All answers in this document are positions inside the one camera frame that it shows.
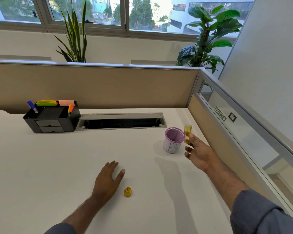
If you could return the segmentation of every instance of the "yellow bottle cap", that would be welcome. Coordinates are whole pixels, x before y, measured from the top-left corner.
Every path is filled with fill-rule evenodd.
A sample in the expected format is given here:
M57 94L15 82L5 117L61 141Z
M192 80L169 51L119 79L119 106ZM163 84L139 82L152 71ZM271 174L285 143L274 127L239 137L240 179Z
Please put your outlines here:
M131 196L131 192L132 192L132 190L131 190L130 187L125 188L125 190L124 190L124 196L126 196L126 197Z

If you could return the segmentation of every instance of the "window frame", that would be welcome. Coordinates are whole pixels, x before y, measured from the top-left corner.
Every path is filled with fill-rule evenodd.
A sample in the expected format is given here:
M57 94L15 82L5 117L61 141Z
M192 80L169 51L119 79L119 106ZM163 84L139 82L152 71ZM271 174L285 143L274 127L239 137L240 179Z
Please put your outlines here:
M33 3L37 10L37 15L39 17L40 23L0 21L0 29L13 30L13 31L46 32L46 33L63 33L66 31L66 27L63 21L54 20L48 0L33 0ZM96 35L96 36L182 41L182 42L191 42L191 43L196 42L197 35L131 30L130 21L129 21L129 16L130 16L129 0L120 0L120 9L121 9L120 26L85 23L86 34ZM230 41L232 44L234 44L237 38L222 37L221 39L226 39Z

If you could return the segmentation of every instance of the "left hand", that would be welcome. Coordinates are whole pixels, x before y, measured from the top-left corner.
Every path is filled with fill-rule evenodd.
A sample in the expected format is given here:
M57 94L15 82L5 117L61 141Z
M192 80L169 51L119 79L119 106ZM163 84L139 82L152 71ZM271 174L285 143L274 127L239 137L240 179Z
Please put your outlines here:
M107 162L96 178L91 198L94 198L100 207L103 207L113 197L125 175L125 169L122 169L113 180L112 174L117 165L118 162L115 161Z

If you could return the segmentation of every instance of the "shirt sleeve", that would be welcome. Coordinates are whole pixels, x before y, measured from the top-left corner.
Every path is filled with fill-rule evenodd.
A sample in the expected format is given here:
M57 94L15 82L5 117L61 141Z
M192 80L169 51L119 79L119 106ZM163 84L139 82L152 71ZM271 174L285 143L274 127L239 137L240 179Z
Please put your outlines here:
M62 222L54 225L44 234L76 234L76 232L71 224Z
M236 197L230 222L234 234L293 233L293 218L254 190Z

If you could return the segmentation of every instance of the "desk organizer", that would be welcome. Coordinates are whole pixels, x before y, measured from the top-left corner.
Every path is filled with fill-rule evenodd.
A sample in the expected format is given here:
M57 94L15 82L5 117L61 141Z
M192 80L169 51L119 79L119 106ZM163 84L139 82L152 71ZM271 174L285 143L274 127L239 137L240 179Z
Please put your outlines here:
M80 118L76 101L72 112L68 113L68 106L36 106L38 113L30 109L23 119L34 133L73 132Z

